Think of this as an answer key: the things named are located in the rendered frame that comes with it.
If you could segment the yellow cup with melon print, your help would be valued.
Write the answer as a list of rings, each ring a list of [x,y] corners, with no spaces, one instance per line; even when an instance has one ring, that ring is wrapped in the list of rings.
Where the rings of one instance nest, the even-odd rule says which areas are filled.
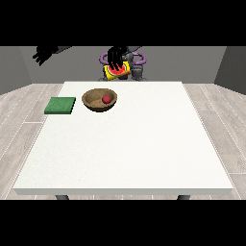
[[[123,77],[131,73],[131,69],[129,63],[124,61],[121,67],[117,69],[112,69],[109,65],[104,66],[104,70],[109,81],[114,80],[116,78]]]

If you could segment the brown wooden bowl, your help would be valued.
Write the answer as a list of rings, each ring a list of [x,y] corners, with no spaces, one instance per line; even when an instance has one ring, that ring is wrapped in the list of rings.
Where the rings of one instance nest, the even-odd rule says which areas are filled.
[[[103,97],[109,96],[111,101],[107,104],[103,102]],[[88,90],[82,96],[83,104],[91,111],[103,112],[110,110],[117,101],[117,94],[109,88],[94,88]]]

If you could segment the green square pad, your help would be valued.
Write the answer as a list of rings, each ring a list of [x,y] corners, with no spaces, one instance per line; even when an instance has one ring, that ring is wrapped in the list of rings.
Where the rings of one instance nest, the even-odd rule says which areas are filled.
[[[75,97],[52,97],[45,110],[45,114],[70,114],[76,102]]]

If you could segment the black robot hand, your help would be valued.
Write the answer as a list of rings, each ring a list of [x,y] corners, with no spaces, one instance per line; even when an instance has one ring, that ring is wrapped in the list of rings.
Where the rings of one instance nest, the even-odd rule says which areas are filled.
[[[119,70],[127,59],[128,48],[126,46],[113,46],[108,51],[108,64],[112,70]]]
[[[36,53],[33,55],[33,59],[38,65],[43,65],[58,50],[59,48],[57,46],[38,46]]]

